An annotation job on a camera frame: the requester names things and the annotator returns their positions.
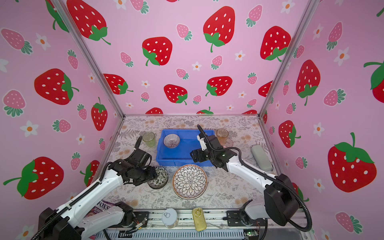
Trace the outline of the green leaf patterned bowl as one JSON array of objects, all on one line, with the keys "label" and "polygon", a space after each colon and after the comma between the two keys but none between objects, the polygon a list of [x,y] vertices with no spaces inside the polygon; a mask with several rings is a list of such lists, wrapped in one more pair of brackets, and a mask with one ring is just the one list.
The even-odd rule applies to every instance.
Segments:
[{"label": "green leaf patterned bowl", "polygon": [[148,185],[150,188],[158,190],[163,188],[168,180],[169,180],[169,174],[168,171],[164,167],[155,167],[157,177],[151,181],[148,182]]}]

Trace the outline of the purple striped bowl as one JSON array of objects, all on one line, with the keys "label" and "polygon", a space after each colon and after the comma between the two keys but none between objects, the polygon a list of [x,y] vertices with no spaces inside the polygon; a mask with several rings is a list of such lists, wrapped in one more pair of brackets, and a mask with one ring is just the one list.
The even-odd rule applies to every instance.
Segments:
[{"label": "purple striped bowl", "polygon": [[180,137],[177,134],[166,135],[163,143],[169,149],[174,149],[180,144]]}]

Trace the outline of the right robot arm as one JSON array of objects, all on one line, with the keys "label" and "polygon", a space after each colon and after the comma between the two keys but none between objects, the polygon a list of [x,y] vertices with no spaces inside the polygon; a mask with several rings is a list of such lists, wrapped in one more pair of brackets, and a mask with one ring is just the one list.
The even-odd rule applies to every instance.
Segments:
[{"label": "right robot arm", "polygon": [[291,224],[302,232],[312,229],[310,211],[288,176],[273,175],[247,164],[239,148],[224,148],[216,136],[208,136],[200,125],[197,128],[201,147],[190,153],[195,163],[210,161],[215,168],[241,177],[264,194],[262,201],[249,200],[239,209],[239,221],[250,226],[258,219],[271,219],[280,226]]}]

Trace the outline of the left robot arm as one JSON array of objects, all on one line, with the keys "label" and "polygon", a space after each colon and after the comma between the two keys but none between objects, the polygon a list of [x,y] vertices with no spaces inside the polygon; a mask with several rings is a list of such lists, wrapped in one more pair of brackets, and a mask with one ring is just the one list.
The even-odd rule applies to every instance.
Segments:
[{"label": "left robot arm", "polygon": [[142,139],[137,139],[128,158],[108,162],[101,176],[74,199],[55,210],[44,210],[39,216],[39,229],[32,238],[86,240],[111,226],[133,226],[136,223],[133,208],[124,202],[92,216],[88,213],[117,187],[127,184],[139,186],[157,178],[155,167],[150,165],[152,156],[140,149]]}]

